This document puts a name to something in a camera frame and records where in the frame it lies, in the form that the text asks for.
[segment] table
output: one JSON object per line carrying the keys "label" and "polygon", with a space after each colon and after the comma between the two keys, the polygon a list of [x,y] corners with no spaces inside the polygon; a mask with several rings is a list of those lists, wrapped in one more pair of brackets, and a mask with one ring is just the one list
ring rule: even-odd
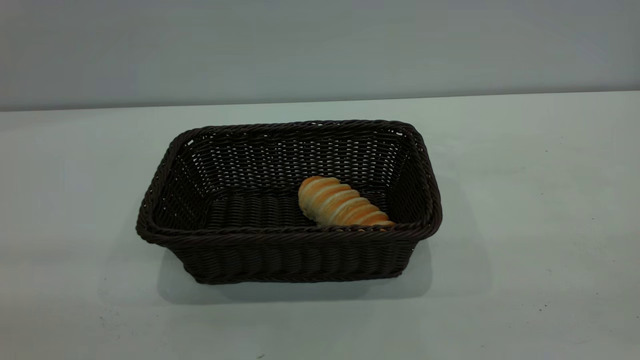
{"label": "table", "polygon": [[[444,221],[397,279],[204,286],[135,233],[211,124],[412,123]],[[3,359],[638,359],[640,92],[0,113]]]}

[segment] gray wall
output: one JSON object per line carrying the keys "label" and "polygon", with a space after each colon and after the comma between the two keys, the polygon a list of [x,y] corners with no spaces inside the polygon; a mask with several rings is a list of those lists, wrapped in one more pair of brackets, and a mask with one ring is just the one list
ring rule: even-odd
{"label": "gray wall", "polygon": [[639,0],[0,0],[0,109],[640,88]]}

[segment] pastry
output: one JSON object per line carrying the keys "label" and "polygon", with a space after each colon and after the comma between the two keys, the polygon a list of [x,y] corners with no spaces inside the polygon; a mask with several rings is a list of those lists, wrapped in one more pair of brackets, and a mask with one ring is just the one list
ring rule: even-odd
{"label": "pastry", "polygon": [[318,225],[395,225],[380,209],[335,177],[312,176],[298,190],[298,204]]}

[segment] woven pattern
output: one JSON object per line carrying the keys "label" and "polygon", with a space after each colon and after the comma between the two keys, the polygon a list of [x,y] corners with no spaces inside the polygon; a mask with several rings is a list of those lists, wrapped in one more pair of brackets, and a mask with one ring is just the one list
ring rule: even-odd
{"label": "woven pattern", "polygon": [[[396,225],[315,226],[298,207],[310,176],[337,177]],[[182,133],[158,166],[136,230],[200,283],[353,281],[400,275],[441,221],[413,126],[346,120]]]}

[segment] basket rim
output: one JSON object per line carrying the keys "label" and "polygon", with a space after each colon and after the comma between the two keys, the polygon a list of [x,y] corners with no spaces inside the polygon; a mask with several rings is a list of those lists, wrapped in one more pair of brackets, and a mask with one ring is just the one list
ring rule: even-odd
{"label": "basket rim", "polygon": [[[421,172],[425,175],[424,182],[431,189],[430,197],[433,205],[433,216],[428,218],[424,216],[422,219],[416,222],[410,223],[398,223],[391,227],[389,226],[361,226],[361,225],[349,225],[349,226],[289,226],[289,227],[224,227],[220,229],[172,229],[167,227],[158,226],[153,220],[152,211],[155,207],[157,200],[156,194],[158,190],[166,183],[169,172],[168,169],[172,168],[175,161],[178,150],[185,143],[189,142],[192,138],[202,135],[204,133],[210,133],[215,131],[217,133],[224,132],[237,132],[243,130],[246,133],[249,132],[264,132],[274,131],[279,127],[287,127],[288,129],[282,129],[285,131],[292,131],[294,127],[300,126],[300,130],[305,127],[317,129],[321,126],[344,126],[345,128],[371,128],[374,129],[398,129],[405,131],[413,138],[411,142],[412,146],[410,150],[414,156],[422,158],[419,162]],[[338,241],[362,240],[362,241],[375,241],[386,240],[387,243],[390,240],[401,241],[402,239],[408,240],[409,243],[416,242],[427,238],[438,231],[442,222],[442,205],[440,201],[440,191],[431,168],[431,162],[427,153],[424,140],[418,131],[411,125],[405,122],[396,120],[309,120],[300,122],[283,122],[272,124],[246,124],[246,125],[222,125],[222,126],[205,126],[196,129],[187,130],[180,135],[176,136],[169,148],[166,150],[160,165],[158,165],[154,177],[145,192],[144,199],[140,205],[138,212],[138,221],[136,223],[137,233],[146,241],[150,243],[157,243],[159,245],[186,245],[188,243],[198,243],[201,241],[210,241],[212,236],[216,239],[216,244],[220,243],[234,243],[241,241],[243,238],[251,238],[253,236],[260,236],[261,238],[269,236],[273,241],[288,243],[290,241],[299,243],[299,236],[312,241],[317,235],[326,237],[327,233],[331,233]]]}

